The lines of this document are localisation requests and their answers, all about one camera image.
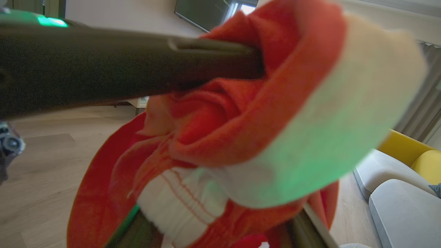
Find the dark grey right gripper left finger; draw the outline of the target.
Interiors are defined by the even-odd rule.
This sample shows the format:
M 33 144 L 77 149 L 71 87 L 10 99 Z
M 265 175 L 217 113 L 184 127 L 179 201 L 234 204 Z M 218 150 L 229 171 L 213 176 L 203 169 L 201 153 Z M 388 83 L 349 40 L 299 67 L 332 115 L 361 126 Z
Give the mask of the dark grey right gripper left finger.
M 160 248 L 163 234 L 135 205 L 113 232 L 104 248 Z

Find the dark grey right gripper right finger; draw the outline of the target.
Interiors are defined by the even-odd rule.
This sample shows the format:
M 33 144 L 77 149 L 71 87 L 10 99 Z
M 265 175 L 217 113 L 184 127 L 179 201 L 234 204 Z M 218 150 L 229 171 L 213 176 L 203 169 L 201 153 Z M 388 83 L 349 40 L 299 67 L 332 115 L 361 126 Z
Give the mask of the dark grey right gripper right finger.
M 330 232 L 309 204 L 286 222 L 287 248 L 338 248 Z

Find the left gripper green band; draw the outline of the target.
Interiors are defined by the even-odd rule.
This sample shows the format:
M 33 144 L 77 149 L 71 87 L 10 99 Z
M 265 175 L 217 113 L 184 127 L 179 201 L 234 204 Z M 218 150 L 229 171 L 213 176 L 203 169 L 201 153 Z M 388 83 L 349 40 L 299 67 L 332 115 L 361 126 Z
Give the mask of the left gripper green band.
M 41 25 L 1 27 L 2 120 L 264 75 L 260 51 L 243 44 L 69 27 L 9 8 L 0 22 Z

